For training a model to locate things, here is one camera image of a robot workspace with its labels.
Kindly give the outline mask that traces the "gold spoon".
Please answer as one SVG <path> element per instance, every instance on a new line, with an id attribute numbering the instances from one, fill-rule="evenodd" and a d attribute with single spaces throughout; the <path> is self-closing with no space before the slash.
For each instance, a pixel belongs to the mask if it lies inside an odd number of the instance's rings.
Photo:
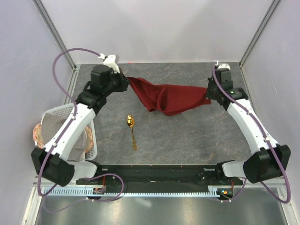
<path id="1" fill-rule="evenodd" d="M 135 125 L 135 119 L 131 114 L 127 116 L 127 125 L 130 127 L 132 133 L 133 150 L 137 150 L 137 144 L 136 144 L 134 131 L 133 131 Z"/>

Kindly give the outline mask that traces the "red cloth napkin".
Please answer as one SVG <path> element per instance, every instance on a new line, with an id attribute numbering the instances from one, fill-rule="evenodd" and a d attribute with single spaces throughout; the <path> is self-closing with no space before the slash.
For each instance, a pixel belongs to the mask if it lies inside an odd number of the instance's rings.
<path id="1" fill-rule="evenodd" d="M 206 97 L 207 89 L 203 87 L 155 85 L 140 77 L 128 77 L 128 80 L 134 93 L 149 112 L 158 110 L 166 116 L 174 116 L 211 104 L 211 100 Z"/>

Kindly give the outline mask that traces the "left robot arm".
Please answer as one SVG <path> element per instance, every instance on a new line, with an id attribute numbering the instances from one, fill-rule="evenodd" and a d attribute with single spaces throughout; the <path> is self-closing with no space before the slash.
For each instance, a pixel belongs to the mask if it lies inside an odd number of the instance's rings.
<path id="1" fill-rule="evenodd" d="M 126 91 L 128 85 L 129 80 L 115 63 L 100 64 L 92 69 L 90 81 L 78 95 L 62 127 L 43 148 L 36 147 L 31 153 L 38 181 L 45 178 L 62 187 L 73 179 L 87 178 L 92 184 L 102 181 L 103 173 L 94 163 L 68 158 L 77 139 L 106 104 L 107 97 Z"/>

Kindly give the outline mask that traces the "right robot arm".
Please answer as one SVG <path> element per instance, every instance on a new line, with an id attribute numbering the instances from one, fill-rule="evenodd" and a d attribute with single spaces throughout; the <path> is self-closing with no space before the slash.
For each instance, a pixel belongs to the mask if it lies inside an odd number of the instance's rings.
<path id="1" fill-rule="evenodd" d="M 246 92 L 234 88 L 231 69 L 226 63 L 213 68 L 208 79 L 206 97 L 216 100 L 236 121 L 251 150 L 246 161 L 225 161 L 218 163 L 215 180 L 226 184 L 232 177 L 247 178 L 251 183 L 281 177 L 286 170 L 291 151 L 287 145 L 280 145 L 260 123 Z"/>

